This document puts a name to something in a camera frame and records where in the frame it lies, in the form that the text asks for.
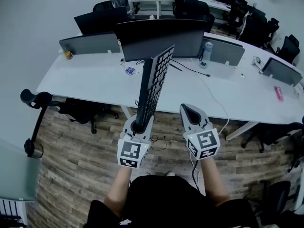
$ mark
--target forearm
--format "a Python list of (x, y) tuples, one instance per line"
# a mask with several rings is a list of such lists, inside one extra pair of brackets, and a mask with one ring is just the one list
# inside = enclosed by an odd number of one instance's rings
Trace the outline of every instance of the forearm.
[(120, 167), (104, 200), (104, 204), (118, 217), (121, 217), (127, 199), (131, 173), (132, 168)]
[(203, 171), (206, 196), (209, 197), (215, 206), (228, 201), (229, 193), (223, 183), (216, 163), (212, 157), (205, 158), (200, 161)]

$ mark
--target person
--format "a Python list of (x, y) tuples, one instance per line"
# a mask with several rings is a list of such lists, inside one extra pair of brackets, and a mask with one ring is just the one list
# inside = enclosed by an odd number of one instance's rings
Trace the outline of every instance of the person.
[(200, 164), (206, 196), (172, 171), (138, 177), (129, 187), (132, 168), (121, 166), (104, 203), (91, 202), (84, 227), (258, 228), (250, 204), (230, 199), (214, 159)]

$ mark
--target wooden floor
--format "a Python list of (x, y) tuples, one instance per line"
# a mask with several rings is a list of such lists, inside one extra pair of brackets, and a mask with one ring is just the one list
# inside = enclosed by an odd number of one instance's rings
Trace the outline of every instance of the wooden floor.
[[(126, 117), (118, 106), (113, 109), (120, 118), (110, 115), (97, 118), (97, 134), (90, 132), (90, 126), (70, 122), (55, 108), (49, 108), (42, 121), (38, 142), (44, 146), (42, 167), (39, 175), (37, 202), (27, 204), (30, 227), (82, 227), (92, 200), (103, 200), (118, 169), (116, 151), (119, 134)], [(226, 120), (211, 119), (218, 130)], [(232, 198), (260, 198), (262, 179), (277, 182), (289, 180), (291, 194), (299, 182), (300, 170), (288, 174), (290, 156), (289, 142), (272, 146), (271, 151), (259, 153), (256, 139), (244, 150), (240, 143), (248, 137), (245, 133), (237, 139), (226, 142), (224, 135), (236, 130), (243, 122), (230, 121), (220, 137), (221, 148), (215, 157), (222, 178)], [(191, 177), (192, 165), (189, 159), (179, 114), (157, 112), (152, 133), (159, 138), (139, 170), (134, 170), (132, 180), (146, 172), (164, 175), (174, 171), (194, 185)], [(203, 193), (200, 176), (199, 187)]]

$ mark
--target plastic bottle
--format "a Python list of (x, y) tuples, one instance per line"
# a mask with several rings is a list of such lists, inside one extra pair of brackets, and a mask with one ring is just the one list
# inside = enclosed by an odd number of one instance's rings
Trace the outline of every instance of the plastic bottle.
[(210, 61), (211, 53), (212, 53), (212, 49), (213, 49), (213, 44), (211, 42), (206, 42), (206, 44), (204, 45), (204, 49), (205, 50), (204, 50), (203, 59), (199, 65), (201, 68), (208, 67), (208, 63)]

